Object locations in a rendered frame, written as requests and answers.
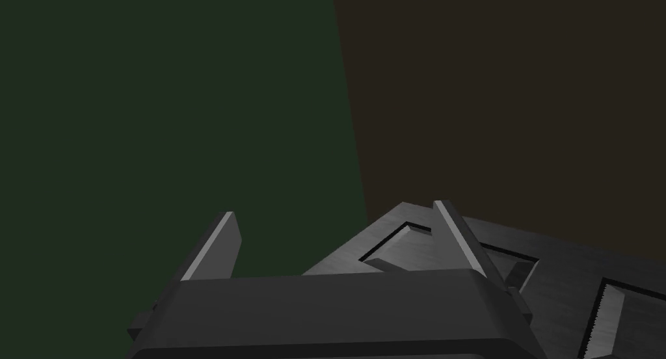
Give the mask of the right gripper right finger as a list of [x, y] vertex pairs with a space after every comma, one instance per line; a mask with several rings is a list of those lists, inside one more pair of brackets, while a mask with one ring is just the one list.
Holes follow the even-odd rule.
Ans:
[[497, 267], [448, 200], [433, 202], [433, 241], [437, 269], [476, 271], [499, 289], [506, 288]]

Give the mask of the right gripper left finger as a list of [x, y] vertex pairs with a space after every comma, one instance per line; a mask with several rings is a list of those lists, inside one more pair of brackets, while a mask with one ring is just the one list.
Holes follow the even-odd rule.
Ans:
[[200, 249], [180, 277], [181, 281], [230, 278], [242, 239], [233, 211], [226, 211], [213, 225]]

